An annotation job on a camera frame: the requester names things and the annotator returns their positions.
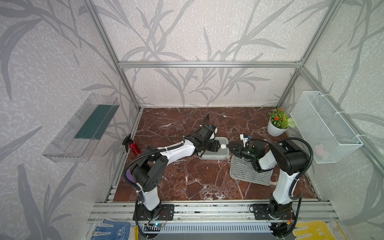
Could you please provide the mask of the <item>lunch box lid green seal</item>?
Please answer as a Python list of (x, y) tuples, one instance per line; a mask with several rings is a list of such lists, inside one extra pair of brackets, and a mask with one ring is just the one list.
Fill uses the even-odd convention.
[(227, 147), (228, 143), (229, 143), (229, 140), (227, 138), (216, 137), (213, 140), (213, 146), (207, 151), (210, 151), (210, 152), (218, 152), (218, 151), (223, 152), (224, 150), (230, 151)]

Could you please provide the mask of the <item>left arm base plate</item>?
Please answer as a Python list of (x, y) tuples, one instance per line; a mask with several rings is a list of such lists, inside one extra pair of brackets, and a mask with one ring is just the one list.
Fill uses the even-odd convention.
[(175, 213), (175, 205), (160, 204), (154, 210), (148, 210), (144, 204), (139, 204), (135, 207), (133, 220), (134, 221), (172, 221)]

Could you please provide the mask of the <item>grey wiping cloth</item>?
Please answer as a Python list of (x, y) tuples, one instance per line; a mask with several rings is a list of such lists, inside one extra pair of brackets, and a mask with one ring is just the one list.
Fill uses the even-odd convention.
[(235, 180), (262, 186), (270, 186), (272, 174), (273, 170), (258, 173), (254, 170), (250, 162), (246, 162), (244, 159), (232, 156), (230, 176)]

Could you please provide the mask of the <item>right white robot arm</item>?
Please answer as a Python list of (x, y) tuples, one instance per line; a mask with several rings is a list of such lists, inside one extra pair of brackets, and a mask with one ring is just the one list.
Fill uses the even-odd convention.
[(283, 139), (277, 143), (266, 140), (243, 138), (240, 142), (232, 141), (221, 148), (229, 149), (237, 158), (250, 161), (258, 173), (280, 168), (278, 183), (270, 197), (269, 204), (261, 210), (254, 210), (256, 218), (279, 220), (292, 213), (292, 202), (302, 196), (294, 196), (300, 177), (309, 169), (314, 159), (311, 145), (296, 137)]

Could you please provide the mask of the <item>clear lunch box base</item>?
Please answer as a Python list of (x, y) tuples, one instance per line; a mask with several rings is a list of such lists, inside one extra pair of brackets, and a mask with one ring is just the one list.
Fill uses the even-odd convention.
[(223, 152), (205, 151), (204, 153), (199, 154), (199, 159), (205, 161), (224, 161), (228, 159), (229, 155), (230, 152), (227, 150), (224, 150)]

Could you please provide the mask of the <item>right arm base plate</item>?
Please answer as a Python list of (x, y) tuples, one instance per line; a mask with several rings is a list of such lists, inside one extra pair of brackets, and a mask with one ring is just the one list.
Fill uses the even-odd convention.
[(284, 220), (292, 221), (295, 219), (292, 204), (252, 204), (249, 211), (254, 214), (256, 220)]

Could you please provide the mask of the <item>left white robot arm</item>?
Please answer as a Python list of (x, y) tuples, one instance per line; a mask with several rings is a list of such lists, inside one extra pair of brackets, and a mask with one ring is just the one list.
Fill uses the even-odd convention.
[(167, 166), (200, 152), (217, 152), (221, 147), (215, 139), (217, 131), (216, 126), (204, 123), (193, 133), (184, 136), (179, 143), (160, 148), (147, 146), (125, 166), (123, 178), (139, 194), (134, 215), (136, 220), (140, 217), (154, 220), (160, 216), (162, 204), (158, 196), (158, 185)]

